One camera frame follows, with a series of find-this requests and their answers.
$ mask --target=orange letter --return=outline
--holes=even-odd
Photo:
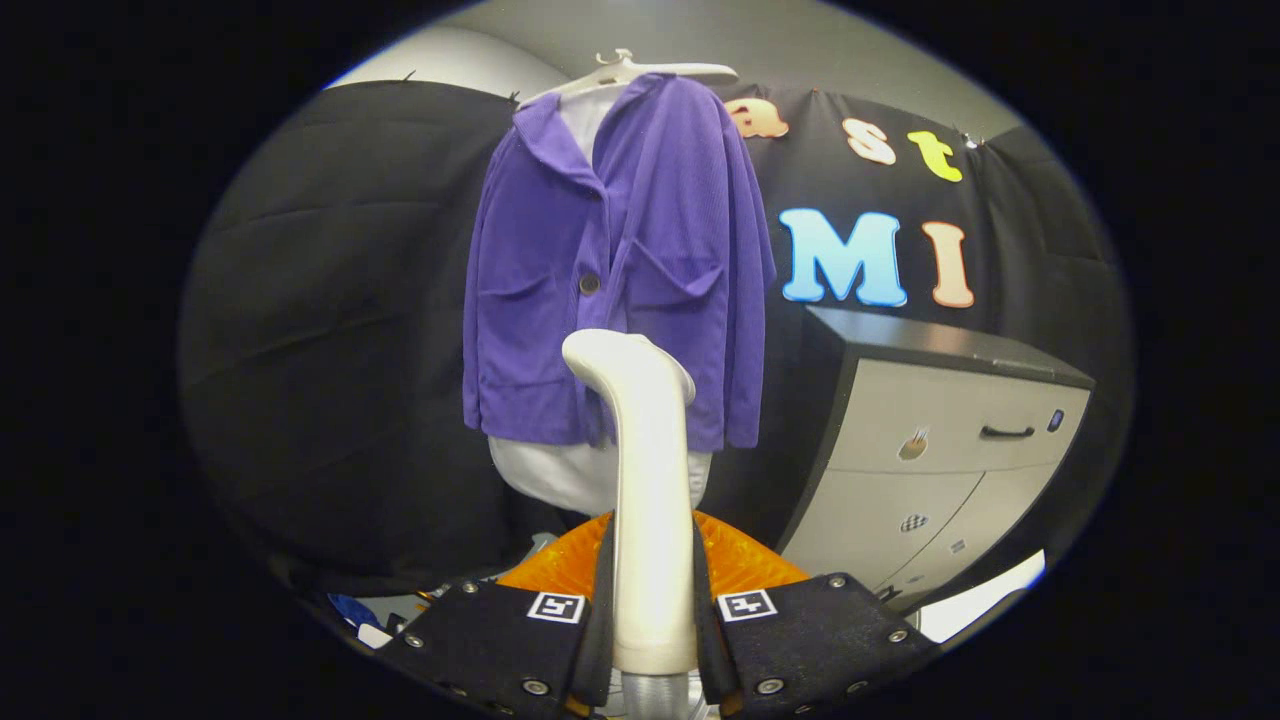
[[[920,131],[908,133],[906,138],[920,146],[920,155],[924,156],[924,164],[933,170],[933,174],[951,182],[960,182],[964,177],[960,174],[960,170],[947,165],[947,155],[951,155],[951,147],[938,140],[936,135],[929,131]]]
[[[778,108],[768,100],[759,97],[730,100],[724,104],[724,109],[733,118],[733,124],[742,137],[782,137],[791,129],[791,126],[778,117]]]
[[[892,165],[897,161],[897,155],[893,154],[893,149],[884,142],[888,140],[884,131],[870,123],[855,120],[854,118],[845,118],[845,122],[841,123],[840,127],[845,128],[845,133],[849,135],[849,146],[852,147],[854,152],[858,152],[858,155],[870,160],[872,163],[881,163],[884,165]]]
[[[933,301],[943,307],[970,307],[973,291],[964,274],[964,255],[960,241],[964,231],[951,223],[924,223],[924,234],[933,241],[933,255],[938,259],[938,286],[933,288]]]

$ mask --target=jacket pocket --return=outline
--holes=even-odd
[[[717,258],[628,249],[627,332],[669,352],[689,370],[701,397],[716,368],[723,369],[728,295]]]
[[[512,387],[561,380],[568,304],[554,273],[477,293],[480,380]]]

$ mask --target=checkered sticker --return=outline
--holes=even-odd
[[[581,594],[540,592],[534,600],[534,606],[529,609],[529,616],[534,620],[577,625],[577,621],[582,619],[584,606],[586,606],[586,597]]]
[[[916,512],[913,515],[908,515],[906,519],[902,520],[902,525],[899,527],[899,529],[902,530],[904,533],[910,533],[911,530],[918,530],[928,524],[929,524],[929,516],[920,515],[919,512]]]
[[[767,615],[777,615],[769,593],[762,591],[736,592],[719,596],[721,615],[726,623],[751,620]]]

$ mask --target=letter m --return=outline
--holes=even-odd
[[[817,302],[826,295],[818,282],[822,268],[837,300],[849,297],[854,279],[861,270],[858,300],[863,305],[899,307],[906,305],[906,291],[897,281],[897,252],[893,236],[899,222],[883,213],[863,213],[854,224],[849,241],[841,241],[836,229],[818,210],[800,208],[783,210],[778,220],[791,229],[791,282],[782,296],[796,302]]]

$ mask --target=jacket collar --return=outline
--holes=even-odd
[[[611,122],[613,115],[621,113],[627,105],[675,77],[669,73],[645,73],[631,81],[609,108],[600,127]],[[513,117],[516,132],[520,133],[520,138],[529,147],[529,151],[544,165],[575,182],[602,190],[600,179],[586,158],[582,156],[582,151],[573,141],[568,127],[559,118],[559,101],[558,92],[548,92],[517,110]]]

